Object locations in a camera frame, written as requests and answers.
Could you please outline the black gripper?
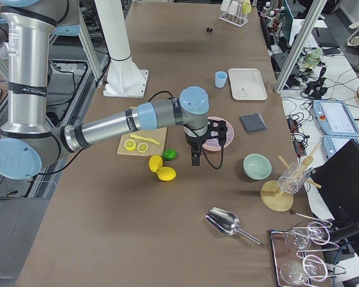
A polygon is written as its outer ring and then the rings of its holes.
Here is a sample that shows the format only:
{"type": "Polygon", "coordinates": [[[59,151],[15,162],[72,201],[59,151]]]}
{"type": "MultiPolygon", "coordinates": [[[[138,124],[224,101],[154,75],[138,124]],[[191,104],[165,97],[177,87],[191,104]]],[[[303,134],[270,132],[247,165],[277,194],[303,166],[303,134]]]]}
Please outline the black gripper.
{"type": "Polygon", "coordinates": [[[199,135],[198,130],[191,126],[184,125],[184,131],[187,143],[191,146],[191,164],[192,166],[200,166],[200,155],[204,141],[199,135]]]}

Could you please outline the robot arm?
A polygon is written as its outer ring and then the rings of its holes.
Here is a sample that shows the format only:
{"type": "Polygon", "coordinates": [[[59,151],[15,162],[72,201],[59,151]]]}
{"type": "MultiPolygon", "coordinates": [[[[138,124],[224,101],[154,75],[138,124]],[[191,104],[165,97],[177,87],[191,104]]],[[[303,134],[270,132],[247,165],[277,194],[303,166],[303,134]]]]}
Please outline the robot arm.
{"type": "Polygon", "coordinates": [[[179,97],[143,103],[118,114],[80,124],[46,125],[49,36],[58,28],[80,31],[78,1],[3,1],[8,36],[8,120],[1,127],[0,174],[22,180],[39,174],[70,153],[138,130],[183,126],[191,146],[211,129],[207,92],[197,86],[179,97]]]}

